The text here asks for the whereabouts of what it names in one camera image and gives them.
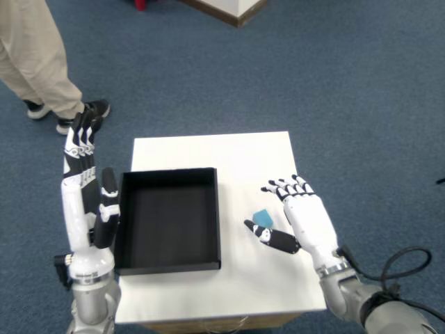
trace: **blue carpet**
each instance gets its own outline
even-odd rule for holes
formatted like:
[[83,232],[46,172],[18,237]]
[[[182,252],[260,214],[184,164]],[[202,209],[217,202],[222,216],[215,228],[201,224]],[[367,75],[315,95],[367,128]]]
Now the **blue carpet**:
[[[372,273],[401,247],[429,247],[431,266],[401,281],[403,296],[445,311],[442,0],[270,0],[242,29],[173,0],[143,13],[130,0],[49,6],[84,100],[113,105],[99,169],[128,171],[135,137],[287,130],[340,242]],[[27,119],[3,84],[0,101],[0,333],[64,333],[72,294],[51,264],[69,250],[64,138],[53,116]],[[361,330],[318,312],[248,332]]]

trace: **red object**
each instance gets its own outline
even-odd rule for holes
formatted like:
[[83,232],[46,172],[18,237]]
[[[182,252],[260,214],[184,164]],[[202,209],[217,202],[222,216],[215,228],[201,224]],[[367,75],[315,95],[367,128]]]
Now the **red object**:
[[145,10],[145,0],[134,0],[134,4],[138,10]]

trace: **black cable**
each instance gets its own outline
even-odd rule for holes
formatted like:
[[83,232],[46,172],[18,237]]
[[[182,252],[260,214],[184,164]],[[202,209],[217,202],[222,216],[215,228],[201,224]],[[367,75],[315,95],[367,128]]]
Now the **black cable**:
[[[420,251],[426,254],[426,260],[423,264],[421,264],[418,267],[415,267],[413,269],[407,270],[407,271],[402,271],[400,273],[393,273],[391,275],[388,275],[388,270],[389,268],[391,268],[391,265],[398,260],[399,258],[401,258],[402,256],[404,256],[405,254],[414,252],[414,251]],[[353,257],[353,254],[350,252],[349,248],[347,246],[342,246],[338,249],[337,253],[340,256],[343,256],[347,259],[347,261],[350,263],[350,265],[354,268],[354,270],[356,270],[356,272],[358,272],[360,275],[362,275],[365,278],[368,278],[369,280],[376,280],[379,281],[380,284],[382,285],[382,290],[383,293],[386,294],[387,296],[390,296],[392,300],[394,301],[401,301],[407,305],[412,306],[413,308],[418,308],[421,310],[424,310],[432,315],[434,315],[435,317],[437,317],[438,319],[442,320],[443,322],[445,322],[445,315],[441,314],[440,312],[422,304],[422,303],[417,303],[416,301],[408,301],[405,299],[402,299],[400,296],[400,285],[397,283],[394,283],[391,287],[387,287],[386,285],[386,281],[387,280],[392,280],[392,279],[397,279],[397,278],[402,278],[402,277],[407,277],[407,276],[411,276],[414,275],[415,273],[418,273],[422,270],[424,270],[430,263],[431,263],[431,259],[432,259],[432,254],[431,251],[427,248],[424,247],[419,247],[419,246],[413,246],[413,247],[407,247],[407,248],[403,248],[401,250],[399,250],[397,253],[395,253],[394,255],[392,255],[386,262],[385,265],[383,266],[383,270],[382,273],[380,274],[380,276],[371,276],[365,272],[363,272],[359,267],[358,267],[358,263],[357,261],[355,261],[355,258]]]

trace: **person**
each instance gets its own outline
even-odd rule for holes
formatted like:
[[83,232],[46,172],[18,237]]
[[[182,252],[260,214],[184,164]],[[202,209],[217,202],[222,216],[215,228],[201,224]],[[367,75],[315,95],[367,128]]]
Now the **person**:
[[87,109],[105,118],[111,110],[106,100],[82,102],[45,0],[0,0],[0,79],[27,105],[29,118],[54,112],[62,135],[77,113]]

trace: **wooden edge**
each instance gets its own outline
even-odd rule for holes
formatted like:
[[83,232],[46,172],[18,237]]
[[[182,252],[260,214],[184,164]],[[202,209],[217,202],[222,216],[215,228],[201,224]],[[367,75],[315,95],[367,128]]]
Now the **wooden edge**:
[[299,313],[285,315],[266,315],[253,317],[238,317],[225,319],[201,319],[195,321],[178,321],[160,324],[142,324],[161,334],[187,334],[204,332],[231,332],[238,329],[274,328],[299,317]]
[[203,13],[210,16],[216,17],[221,21],[224,21],[237,28],[242,27],[247,21],[249,21],[255,14],[257,14],[266,4],[267,0],[259,0],[255,5],[247,9],[240,17],[234,16],[232,14],[226,13],[225,11],[213,7],[207,3],[200,0],[181,0],[187,5],[194,7]]

